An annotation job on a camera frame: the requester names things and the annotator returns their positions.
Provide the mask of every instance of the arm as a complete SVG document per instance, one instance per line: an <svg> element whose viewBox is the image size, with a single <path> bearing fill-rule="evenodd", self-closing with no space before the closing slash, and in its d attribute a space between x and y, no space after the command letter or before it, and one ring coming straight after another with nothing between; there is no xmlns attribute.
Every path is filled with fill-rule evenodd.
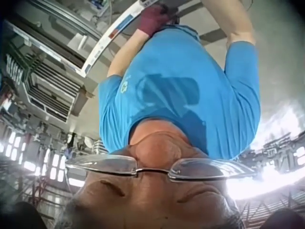
<svg viewBox="0 0 305 229"><path fill-rule="evenodd" d="M141 30L136 30L132 37L123 45L123 47L115 55L107 77L112 75L124 76L125 71L129 67L131 61L148 41L149 35Z"/></svg>
<svg viewBox="0 0 305 229"><path fill-rule="evenodd" d="M159 5L148 7L142 12L139 28L115 55L107 77L124 76L130 63L149 38L170 20L169 13Z"/></svg>
<svg viewBox="0 0 305 229"><path fill-rule="evenodd" d="M240 0L202 0L228 38L233 42L249 42L255 45L253 27Z"/></svg>

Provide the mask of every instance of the blue t-shirt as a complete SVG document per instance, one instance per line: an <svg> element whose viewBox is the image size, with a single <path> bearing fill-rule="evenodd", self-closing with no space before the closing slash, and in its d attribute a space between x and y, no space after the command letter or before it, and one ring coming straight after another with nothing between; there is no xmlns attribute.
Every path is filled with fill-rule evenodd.
<svg viewBox="0 0 305 229"><path fill-rule="evenodd" d="M258 58L231 44L225 71L188 29L156 33L124 77L100 83L100 135L109 152L128 145L146 118L167 120L210 158L231 159L250 145L260 120Z"/></svg>

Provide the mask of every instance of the eyeglasses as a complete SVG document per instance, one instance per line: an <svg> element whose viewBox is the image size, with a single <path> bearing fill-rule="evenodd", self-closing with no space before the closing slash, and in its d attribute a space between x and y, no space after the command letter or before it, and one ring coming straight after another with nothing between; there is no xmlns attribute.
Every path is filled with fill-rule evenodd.
<svg viewBox="0 0 305 229"><path fill-rule="evenodd" d="M165 170L138 167L137 161L130 156L89 155L66 161L66 167L124 177L137 177L141 172L158 172L167 174L174 181L217 181L256 175L252 169L236 161L209 158L183 158L176 161L170 170Z"/></svg>

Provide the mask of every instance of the bright light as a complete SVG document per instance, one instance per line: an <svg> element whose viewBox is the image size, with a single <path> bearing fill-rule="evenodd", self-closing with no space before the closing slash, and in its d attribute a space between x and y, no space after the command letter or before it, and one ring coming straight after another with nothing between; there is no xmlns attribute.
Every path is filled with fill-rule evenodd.
<svg viewBox="0 0 305 229"><path fill-rule="evenodd" d="M24 151L26 146L27 146L27 144L24 142L24 143L22 144L21 151Z"/></svg>
<svg viewBox="0 0 305 229"><path fill-rule="evenodd" d="M8 145L8 147L6 147L5 156L10 157L10 152L11 152L11 145Z"/></svg>
<svg viewBox="0 0 305 229"><path fill-rule="evenodd" d="M22 159L23 159L23 153L20 154L19 161L18 161L18 164L19 164L19 165L22 164Z"/></svg>
<svg viewBox="0 0 305 229"><path fill-rule="evenodd" d="M296 150L296 153L294 153L294 156L296 157L301 157L305 155L305 148L304 147L300 147Z"/></svg>
<svg viewBox="0 0 305 229"><path fill-rule="evenodd" d="M305 164L305 156L302 156L300 158L297 159L297 163L299 166L302 166Z"/></svg>
<svg viewBox="0 0 305 229"><path fill-rule="evenodd" d="M2 144L0 143L0 153L3 153L3 151L4 151L4 145L2 145Z"/></svg>
<svg viewBox="0 0 305 229"><path fill-rule="evenodd" d="M54 167L57 167L57 166L58 166L58 161L59 161L59 155L58 155L58 154L55 154L55 155L54 155L54 158L53 158L53 163L52 163L52 165L53 165Z"/></svg>
<svg viewBox="0 0 305 229"><path fill-rule="evenodd" d="M16 161L16 159L17 159L17 149L13 149L13 152L11 153L10 158L11 158L13 161Z"/></svg>
<svg viewBox="0 0 305 229"><path fill-rule="evenodd" d="M56 170L56 168L52 168L51 169L51 174L50 174L50 179L51 180L55 180L55 178L56 178L56 173L57 173L57 170Z"/></svg>
<svg viewBox="0 0 305 229"><path fill-rule="evenodd" d="M24 162L24 168L26 168L29 171L35 172L36 165L34 163L32 163L32 162L25 161Z"/></svg>
<svg viewBox="0 0 305 229"><path fill-rule="evenodd" d="M59 170L59 171L58 171L58 178L57 178L57 180L58 180L59 182L62 182L62 181L63 181L63 170Z"/></svg>
<svg viewBox="0 0 305 229"><path fill-rule="evenodd" d="M40 176L40 167L36 167L35 176Z"/></svg>
<svg viewBox="0 0 305 229"><path fill-rule="evenodd" d="M50 149L47 149L46 156L44 156L44 160L43 160L44 163L47 163L47 162L48 162L48 160L49 160L49 154L50 154Z"/></svg>
<svg viewBox="0 0 305 229"><path fill-rule="evenodd" d="M269 163L263 168L262 177L264 180L278 179L279 176L280 174L276 171L274 164Z"/></svg>
<svg viewBox="0 0 305 229"><path fill-rule="evenodd" d="M269 179L264 181L257 181L251 178L229 179L227 180L227 187L229 195L233 199L249 199L275 191L281 187L293 185L304 177L305 167L287 174L269 176Z"/></svg>
<svg viewBox="0 0 305 229"><path fill-rule="evenodd" d="M14 147L18 148L20 145L21 137L16 137Z"/></svg>
<svg viewBox="0 0 305 229"><path fill-rule="evenodd" d="M85 181L69 178L69 184L76 186L76 187L83 187L85 184Z"/></svg>
<svg viewBox="0 0 305 229"><path fill-rule="evenodd" d="M12 101L10 99L4 100L4 102L2 104L3 109L8 111L9 108L10 108L11 103L12 103Z"/></svg>
<svg viewBox="0 0 305 229"><path fill-rule="evenodd" d="M43 167L42 167L42 173L41 173L41 175L42 175L42 176L45 176L46 173L47 173L47 166L46 166L46 164L44 164Z"/></svg>
<svg viewBox="0 0 305 229"><path fill-rule="evenodd" d="M66 157L65 156L62 156L61 157L61 163L59 165L59 168L60 169L65 169L65 160L66 160Z"/></svg>
<svg viewBox="0 0 305 229"><path fill-rule="evenodd" d="M9 138L9 143L10 143L10 144L13 144L13 143L14 143L15 136L16 136L16 133L15 133L15 132L11 133L10 138Z"/></svg>

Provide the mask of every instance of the vent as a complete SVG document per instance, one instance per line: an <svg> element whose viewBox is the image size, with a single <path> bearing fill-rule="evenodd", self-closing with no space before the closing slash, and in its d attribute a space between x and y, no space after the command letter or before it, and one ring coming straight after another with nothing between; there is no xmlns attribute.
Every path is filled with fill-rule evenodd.
<svg viewBox="0 0 305 229"><path fill-rule="evenodd" d="M33 55L26 55L30 62L33 58ZM23 84L29 102L47 115L66 123L81 86L46 63L35 60L32 66L35 71Z"/></svg>

